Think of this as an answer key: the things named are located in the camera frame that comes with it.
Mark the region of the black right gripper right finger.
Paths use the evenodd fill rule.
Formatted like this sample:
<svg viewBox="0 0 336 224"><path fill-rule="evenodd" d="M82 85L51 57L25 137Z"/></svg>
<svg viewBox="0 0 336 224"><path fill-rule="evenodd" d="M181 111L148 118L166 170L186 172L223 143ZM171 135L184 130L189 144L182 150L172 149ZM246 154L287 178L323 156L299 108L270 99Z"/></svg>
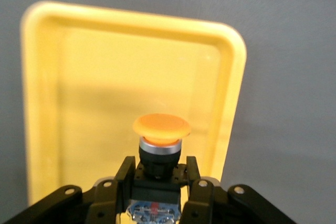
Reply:
<svg viewBox="0 0 336 224"><path fill-rule="evenodd" d="M202 179L196 157L188 156L182 175L181 187L187 188L188 200L185 202L181 223L223 223L224 219L215 203L218 192L210 180Z"/></svg>

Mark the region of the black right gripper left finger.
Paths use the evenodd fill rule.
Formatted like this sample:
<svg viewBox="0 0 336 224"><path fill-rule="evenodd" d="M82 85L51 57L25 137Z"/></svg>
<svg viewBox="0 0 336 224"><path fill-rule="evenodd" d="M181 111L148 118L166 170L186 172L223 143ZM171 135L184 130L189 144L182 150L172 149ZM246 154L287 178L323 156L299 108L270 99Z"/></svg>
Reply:
<svg viewBox="0 0 336 224"><path fill-rule="evenodd" d="M94 191L88 210L88 223L121 223L131 198L135 157L127 156L113 179L103 179Z"/></svg>

